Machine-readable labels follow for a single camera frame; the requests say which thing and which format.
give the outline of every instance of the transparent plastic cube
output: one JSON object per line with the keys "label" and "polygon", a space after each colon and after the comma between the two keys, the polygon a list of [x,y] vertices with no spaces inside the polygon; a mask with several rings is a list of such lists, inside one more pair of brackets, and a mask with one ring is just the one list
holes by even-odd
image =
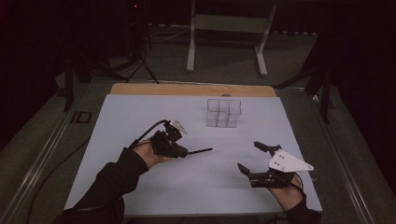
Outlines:
{"label": "transparent plastic cube", "polygon": [[241,115],[241,101],[239,100],[207,100],[207,127],[236,128]]}

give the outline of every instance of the robotic hand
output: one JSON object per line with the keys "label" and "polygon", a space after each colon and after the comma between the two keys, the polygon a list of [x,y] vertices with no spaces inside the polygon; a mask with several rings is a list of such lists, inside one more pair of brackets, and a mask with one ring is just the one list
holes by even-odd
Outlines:
{"label": "robotic hand", "polygon": [[154,135],[150,137],[150,143],[152,144],[152,149],[154,154],[161,155],[169,158],[185,158],[187,155],[200,153],[213,148],[207,148],[197,151],[189,152],[186,148],[178,145],[176,143],[182,135],[180,132],[187,133],[187,131],[181,126],[180,122],[177,120],[160,120],[155,123],[151,128],[149,128],[145,133],[142,134],[138,139],[129,146],[129,148],[134,148],[138,146],[138,143],[146,136],[151,130],[157,127],[159,124],[163,123],[165,131],[157,131]]}
{"label": "robotic hand", "polygon": [[290,181],[295,172],[314,170],[312,165],[283,151],[280,145],[270,147],[260,142],[254,142],[254,146],[263,152],[269,151],[272,159],[268,164],[269,170],[265,173],[251,173],[247,167],[238,163],[239,171],[248,177],[253,188],[281,189],[293,185]]}

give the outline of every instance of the cable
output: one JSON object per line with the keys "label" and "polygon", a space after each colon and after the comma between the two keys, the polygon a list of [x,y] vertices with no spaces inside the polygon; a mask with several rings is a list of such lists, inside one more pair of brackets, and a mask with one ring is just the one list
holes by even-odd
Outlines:
{"label": "cable", "polygon": [[301,186],[302,186],[301,188],[298,187],[298,186],[295,185],[295,184],[292,184],[291,182],[288,182],[288,181],[286,181],[286,180],[284,180],[284,179],[282,179],[282,178],[277,177],[276,175],[273,175],[273,178],[276,179],[276,180],[279,180],[279,181],[281,181],[281,182],[284,182],[286,185],[289,185],[289,186],[291,186],[291,187],[297,189],[297,190],[300,191],[300,193],[303,195],[303,198],[306,198],[306,194],[305,194],[304,191],[303,191],[303,180],[300,178],[299,175],[297,175],[297,176],[298,176],[298,178],[300,179],[300,183],[301,183]]}
{"label": "cable", "polygon": [[[157,40],[157,41],[151,40],[151,42],[154,42],[154,43],[165,42],[166,40],[170,40],[170,39],[172,39],[172,38],[174,38],[174,37],[176,37],[176,36],[178,36],[178,35],[182,35],[182,34],[188,32],[189,30],[190,30],[190,28],[188,28],[188,29],[186,29],[186,30],[184,30],[184,31],[178,32],[178,33],[175,34],[175,35],[168,36],[168,37],[166,37],[166,38],[163,39],[163,40]],[[154,36],[154,35],[157,35],[157,34],[166,34],[166,32],[159,32],[159,33],[153,34],[153,35],[151,35],[151,36]]]}
{"label": "cable", "polygon": [[81,59],[83,59],[85,62],[88,63],[88,65],[90,65],[92,68],[96,68],[99,69],[103,72],[105,72],[105,74],[109,75],[110,77],[113,77],[116,80],[125,80],[126,77],[122,77],[118,74],[116,74],[111,67],[109,67],[108,65],[102,64],[100,62],[97,62],[93,59],[91,59],[90,57],[86,56],[83,53],[80,53],[78,55]]}
{"label": "cable", "polygon": [[301,177],[300,177],[297,173],[294,173],[294,174],[297,175],[297,177],[298,177],[298,179],[299,179],[299,181],[300,181],[300,183],[301,183],[301,189],[304,190],[304,183],[303,183],[303,180],[301,179]]}
{"label": "cable", "polygon": [[137,66],[137,68],[131,73],[131,75],[129,75],[128,78],[126,78],[125,83],[128,83],[128,82],[131,80],[132,76],[133,76],[133,75],[139,70],[139,68],[143,65],[143,61],[146,60],[146,58],[147,58],[147,56],[148,56],[145,50],[144,50],[144,52],[145,52],[145,57],[144,57],[144,59],[141,59],[142,63],[139,64],[139,66]]}
{"label": "cable", "polygon": [[137,63],[134,64],[134,65],[132,65],[131,67],[129,67],[129,68],[126,69],[126,70],[120,71],[120,75],[123,75],[123,74],[125,74],[125,73],[130,72],[130,71],[131,71],[132,69],[134,69],[136,66],[137,66]]}
{"label": "cable", "polygon": [[65,161],[67,161],[70,157],[72,157],[76,152],[78,152],[82,147],[87,144],[88,141],[90,141],[91,137],[88,137],[87,140],[85,140],[81,145],[78,146],[72,153],[70,153],[66,158],[64,158],[60,163],[58,163],[50,172],[47,174],[47,176],[44,178],[43,182],[41,182],[40,186],[38,187],[37,191],[35,192],[35,195],[33,196],[32,203],[30,204],[27,217],[26,217],[26,224],[29,224],[30,222],[30,215],[32,214],[33,211],[33,206],[35,205],[35,199],[37,198],[38,193],[42,190],[44,184],[47,182],[47,180],[50,178],[50,176],[58,169]]}
{"label": "cable", "polygon": [[161,123],[165,123],[165,122],[168,122],[168,121],[166,119],[163,119],[163,120],[158,121],[154,125],[152,125],[151,128],[149,128],[145,133],[143,133],[138,139],[134,140],[128,148],[132,149],[132,148],[137,147],[136,144],[139,143],[149,132],[151,132],[155,127],[157,127]]}
{"label": "cable", "polygon": [[146,70],[148,70],[148,73],[151,75],[151,77],[154,79],[154,82],[157,84],[160,84],[160,82],[157,80],[156,78],[156,74],[151,70],[151,68],[149,67],[149,65],[146,62],[146,57],[144,59],[142,59],[143,65],[145,65]]}
{"label": "cable", "polygon": [[145,143],[141,143],[141,144],[139,144],[139,145],[136,145],[136,146],[134,146],[133,148],[131,148],[131,149],[134,149],[134,148],[136,148],[136,147],[140,147],[140,146],[143,146],[143,145],[145,145],[145,144],[149,144],[149,143],[153,143],[153,142],[151,142],[151,141],[148,141],[148,142],[145,142]]}
{"label": "cable", "polygon": [[163,31],[163,32],[156,32],[156,33],[154,33],[154,34],[151,34],[150,36],[162,35],[162,34],[164,34],[164,35],[166,35],[166,34],[171,35],[171,34],[178,34],[178,33],[180,33],[180,32],[176,32],[176,31]]}

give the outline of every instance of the white metal frame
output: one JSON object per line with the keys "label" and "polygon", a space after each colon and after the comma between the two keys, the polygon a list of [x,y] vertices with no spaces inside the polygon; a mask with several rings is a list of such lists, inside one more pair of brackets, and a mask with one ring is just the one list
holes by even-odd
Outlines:
{"label": "white metal frame", "polygon": [[267,76],[267,68],[265,66],[262,51],[267,41],[272,21],[276,12],[276,5],[272,5],[270,14],[267,18],[246,18],[246,17],[229,17],[216,16],[195,13],[195,0],[191,0],[191,36],[189,56],[187,60],[187,71],[194,70],[195,61],[195,30],[217,30],[217,31],[233,31],[262,34],[262,42],[255,48],[257,62],[261,76]]}

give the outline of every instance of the white paper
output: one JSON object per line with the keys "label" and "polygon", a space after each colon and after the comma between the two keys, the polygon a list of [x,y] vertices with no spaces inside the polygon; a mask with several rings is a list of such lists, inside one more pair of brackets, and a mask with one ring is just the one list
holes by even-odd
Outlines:
{"label": "white paper", "polygon": [[[131,145],[157,121],[177,119],[188,131],[177,141],[179,145],[189,151],[214,149],[158,164],[141,175],[137,189],[124,195],[125,215],[281,212],[272,194],[267,189],[253,189],[237,167],[239,162],[252,173],[268,171],[271,156],[255,148],[255,141],[267,146],[281,145],[283,150],[303,160],[280,99],[227,97],[242,103],[242,115],[236,128],[206,127],[207,99],[219,97],[108,95],[66,208],[78,202],[96,174],[107,162],[116,161],[124,147]],[[146,138],[158,130],[163,131],[163,125]],[[308,207],[321,211],[309,173],[301,172],[299,175],[304,181]]]}

